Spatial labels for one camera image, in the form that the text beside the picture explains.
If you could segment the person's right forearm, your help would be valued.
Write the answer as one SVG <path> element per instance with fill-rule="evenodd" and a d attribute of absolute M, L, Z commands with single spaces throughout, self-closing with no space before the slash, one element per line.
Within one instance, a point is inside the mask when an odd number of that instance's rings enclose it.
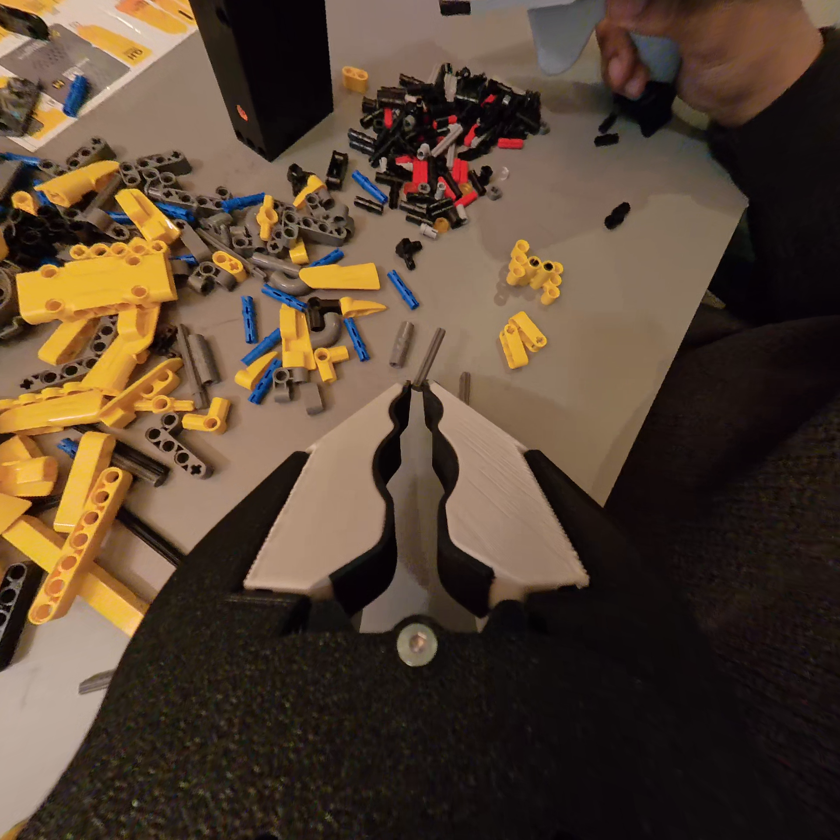
<path fill-rule="evenodd" d="M 710 152 L 747 197 L 754 261 L 715 289 L 754 323 L 839 312 L 839 33 L 806 73 L 737 128 L 713 122 Z"/>

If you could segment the person's dark knit clothing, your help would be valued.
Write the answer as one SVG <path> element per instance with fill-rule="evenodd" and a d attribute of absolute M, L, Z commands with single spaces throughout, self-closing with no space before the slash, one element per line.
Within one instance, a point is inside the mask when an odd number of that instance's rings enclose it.
<path fill-rule="evenodd" d="M 605 504 L 690 604 L 800 838 L 838 838 L 838 341 L 838 316 L 700 307 Z"/>

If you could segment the yellow connector pair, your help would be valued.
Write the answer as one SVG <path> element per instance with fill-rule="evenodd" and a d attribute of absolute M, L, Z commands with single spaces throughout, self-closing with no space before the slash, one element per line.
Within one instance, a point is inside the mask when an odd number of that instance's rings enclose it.
<path fill-rule="evenodd" d="M 529 364 L 529 354 L 535 354 L 548 344 L 545 334 L 525 311 L 509 318 L 499 332 L 499 342 L 510 370 Z"/>

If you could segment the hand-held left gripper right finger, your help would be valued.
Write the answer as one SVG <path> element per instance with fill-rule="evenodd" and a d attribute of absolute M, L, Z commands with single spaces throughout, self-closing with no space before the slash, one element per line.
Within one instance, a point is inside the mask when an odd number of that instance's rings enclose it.
<path fill-rule="evenodd" d="M 437 514 L 437 574 L 471 615 L 504 601 L 563 588 L 588 575 L 516 438 L 443 386 L 423 386 L 432 460 L 443 488 Z"/>

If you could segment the long yellow holed beam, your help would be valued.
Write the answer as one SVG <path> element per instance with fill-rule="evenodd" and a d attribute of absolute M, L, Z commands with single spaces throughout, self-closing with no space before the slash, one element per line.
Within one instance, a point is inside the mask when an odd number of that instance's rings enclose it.
<path fill-rule="evenodd" d="M 127 635 L 132 635 L 145 606 L 121 583 L 97 566 L 96 559 L 132 483 L 122 469 L 103 470 L 91 490 L 80 518 L 61 547 L 29 611 L 34 625 L 67 614 L 80 597 Z"/>

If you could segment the large yellow panel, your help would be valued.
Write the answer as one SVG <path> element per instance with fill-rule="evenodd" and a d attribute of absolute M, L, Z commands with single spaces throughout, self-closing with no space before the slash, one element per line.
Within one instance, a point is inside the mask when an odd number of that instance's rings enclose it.
<path fill-rule="evenodd" d="M 81 246 L 78 259 L 44 265 L 15 278 L 20 314 L 30 324 L 89 318 L 177 299 L 166 243 Z"/>

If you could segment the printed instruction sheet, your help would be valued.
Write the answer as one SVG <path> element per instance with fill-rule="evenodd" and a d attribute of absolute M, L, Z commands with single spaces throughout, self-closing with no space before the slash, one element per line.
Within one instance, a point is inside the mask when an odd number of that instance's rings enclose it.
<path fill-rule="evenodd" d="M 75 77 L 89 90 L 79 116 L 93 110 L 196 31 L 187 1 L 6 2 L 41 18 L 48 40 L 2 29 L 2 87 L 13 77 L 41 85 L 28 132 L 12 141 L 36 151 L 71 125 L 65 100 Z"/>

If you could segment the dark grey toy assembly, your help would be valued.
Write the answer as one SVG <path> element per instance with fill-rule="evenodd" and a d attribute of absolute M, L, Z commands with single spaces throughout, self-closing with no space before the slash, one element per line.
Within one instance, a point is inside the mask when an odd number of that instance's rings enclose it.
<path fill-rule="evenodd" d="M 1 86 L 1 135 L 23 137 L 29 131 L 42 92 L 38 81 L 10 77 Z"/>

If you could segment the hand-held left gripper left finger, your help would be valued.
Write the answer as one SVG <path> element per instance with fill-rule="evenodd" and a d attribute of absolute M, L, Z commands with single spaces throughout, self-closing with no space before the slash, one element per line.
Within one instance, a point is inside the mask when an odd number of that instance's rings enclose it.
<path fill-rule="evenodd" d="M 307 449 L 247 592 L 334 600 L 353 615 L 386 591 L 397 562 L 387 485 L 402 463 L 411 393 L 408 383 L 392 385 Z"/>

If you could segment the black curved toy part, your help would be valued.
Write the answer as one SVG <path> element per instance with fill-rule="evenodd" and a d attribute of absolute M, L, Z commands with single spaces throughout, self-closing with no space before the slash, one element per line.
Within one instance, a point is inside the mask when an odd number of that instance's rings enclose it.
<path fill-rule="evenodd" d="M 46 21 L 40 16 L 9 5 L 1 5 L 1 29 L 13 35 L 35 40 L 49 40 Z"/>

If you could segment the yellow connector cluster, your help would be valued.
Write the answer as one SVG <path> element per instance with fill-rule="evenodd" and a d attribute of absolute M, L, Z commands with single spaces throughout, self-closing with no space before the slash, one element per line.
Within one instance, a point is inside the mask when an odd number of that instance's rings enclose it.
<path fill-rule="evenodd" d="M 530 289 L 543 306 L 549 306 L 560 299 L 563 273 L 559 261 L 538 257 L 530 243 L 520 238 L 511 248 L 506 282 L 510 287 Z"/>

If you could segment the grey holed beam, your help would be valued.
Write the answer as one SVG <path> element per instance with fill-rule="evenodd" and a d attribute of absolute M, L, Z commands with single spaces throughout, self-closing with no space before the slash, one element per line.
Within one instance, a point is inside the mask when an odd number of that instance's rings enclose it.
<path fill-rule="evenodd" d="M 145 430 L 145 439 L 167 457 L 174 466 L 193 478 L 204 480 L 214 474 L 214 469 L 198 458 L 180 441 L 183 431 L 182 415 L 175 412 L 161 415 L 157 425 Z"/>

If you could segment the pile of black red pins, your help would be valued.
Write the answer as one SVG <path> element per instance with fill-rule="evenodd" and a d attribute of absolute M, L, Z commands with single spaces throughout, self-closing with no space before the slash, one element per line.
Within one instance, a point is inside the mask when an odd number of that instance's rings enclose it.
<path fill-rule="evenodd" d="M 350 148 L 366 159 L 389 203 L 365 192 L 355 204 L 371 213 L 396 209 L 430 237 L 462 227 L 473 203 L 503 196 L 504 171 L 488 155 L 522 151 L 549 129 L 536 89 L 448 62 L 426 80 L 402 73 L 362 97 L 358 127 L 348 130 Z"/>

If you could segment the yellow angle connector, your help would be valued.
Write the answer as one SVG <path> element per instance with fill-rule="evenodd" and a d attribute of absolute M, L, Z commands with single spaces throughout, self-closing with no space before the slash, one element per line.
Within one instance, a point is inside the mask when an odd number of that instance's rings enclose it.
<path fill-rule="evenodd" d="M 232 403 L 223 397 L 215 397 L 205 413 L 187 413 L 183 415 L 182 426 L 185 430 L 221 435 L 227 431 L 228 415 Z"/>

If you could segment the yellow wing panel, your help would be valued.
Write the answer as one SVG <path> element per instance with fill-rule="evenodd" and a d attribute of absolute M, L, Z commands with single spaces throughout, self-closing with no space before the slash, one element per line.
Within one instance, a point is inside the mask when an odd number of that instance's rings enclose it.
<path fill-rule="evenodd" d="M 303 267 L 299 269 L 298 277 L 314 290 L 378 291 L 381 288 L 377 268 L 371 262 Z"/>

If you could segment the heap of mixed toy parts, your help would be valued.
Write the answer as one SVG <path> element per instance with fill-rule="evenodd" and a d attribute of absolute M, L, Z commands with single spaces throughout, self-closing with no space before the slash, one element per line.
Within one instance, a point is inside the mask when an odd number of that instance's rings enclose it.
<path fill-rule="evenodd" d="M 164 413 L 205 413 L 222 397 L 210 394 L 221 376 L 207 337 L 163 313 L 180 290 L 236 291 L 255 279 L 279 303 L 278 326 L 261 337 L 256 300 L 241 297 L 247 351 L 234 383 L 250 404 L 268 394 L 279 402 L 301 396 L 309 414 L 319 413 L 321 385 L 335 382 L 335 366 L 350 357 L 342 336 L 359 360 L 369 359 L 357 318 L 342 317 L 340 299 L 348 296 L 317 296 L 362 290 L 314 290 L 298 277 L 303 267 L 341 264 L 340 246 L 354 231 L 324 180 L 291 165 L 291 202 L 283 203 L 223 186 L 185 192 L 179 176 L 192 171 L 178 150 L 120 161 L 100 138 L 64 164 L 2 155 L 2 345 L 29 328 L 55 326 L 38 350 L 46 369 L 2 398 L 2 544 L 22 556 L 2 571 L 2 670 L 26 626 L 41 626 L 28 620 L 29 608 L 102 471 L 115 467 L 132 483 L 160 486 L 179 468 L 145 430 Z M 81 246 L 135 238 L 167 244 L 177 299 L 69 321 L 23 319 L 17 274 L 61 267 L 78 259 Z M 125 507 L 129 490 L 113 523 L 177 567 L 184 554 Z"/>

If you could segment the person's right hand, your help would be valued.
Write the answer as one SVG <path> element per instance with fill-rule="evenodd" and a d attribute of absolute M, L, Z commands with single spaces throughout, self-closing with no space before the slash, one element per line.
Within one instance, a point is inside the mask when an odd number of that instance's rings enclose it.
<path fill-rule="evenodd" d="M 650 69 L 632 34 L 674 42 L 679 98 L 726 128 L 750 121 L 819 57 L 823 35 L 802 2 L 612 1 L 595 29 L 607 86 L 639 98 Z"/>

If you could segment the black box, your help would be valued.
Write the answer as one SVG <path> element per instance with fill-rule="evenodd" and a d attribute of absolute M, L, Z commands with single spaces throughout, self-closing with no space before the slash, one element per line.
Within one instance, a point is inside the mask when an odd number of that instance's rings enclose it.
<path fill-rule="evenodd" d="M 324 1 L 191 1 L 238 140 L 274 161 L 333 111 Z"/>

